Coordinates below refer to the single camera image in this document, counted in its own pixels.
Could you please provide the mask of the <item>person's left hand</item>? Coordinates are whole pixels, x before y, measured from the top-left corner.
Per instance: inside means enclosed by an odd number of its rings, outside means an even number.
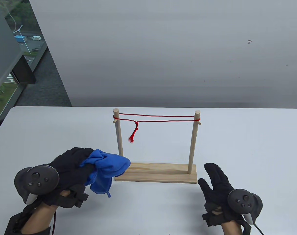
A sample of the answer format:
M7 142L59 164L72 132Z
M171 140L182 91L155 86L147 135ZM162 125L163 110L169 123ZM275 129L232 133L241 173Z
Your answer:
M95 170L92 164L81 164L92 152L91 148L74 147L49 163L58 172L59 183L53 191L41 196L42 202L63 208L80 207L88 198L84 193L85 183Z

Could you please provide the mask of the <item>person's right hand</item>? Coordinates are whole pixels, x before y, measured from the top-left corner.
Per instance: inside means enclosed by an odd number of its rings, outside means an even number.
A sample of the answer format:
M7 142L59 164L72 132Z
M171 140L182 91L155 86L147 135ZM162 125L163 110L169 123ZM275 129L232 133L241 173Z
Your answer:
M204 194L206 213L202 219L207 226L221 226L225 235L250 235L251 226L243 216L236 213L228 204L228 195L234 188L221 168L214 163L206 163L204 168L210 177L212 187L205 179L198 179L198 184Z

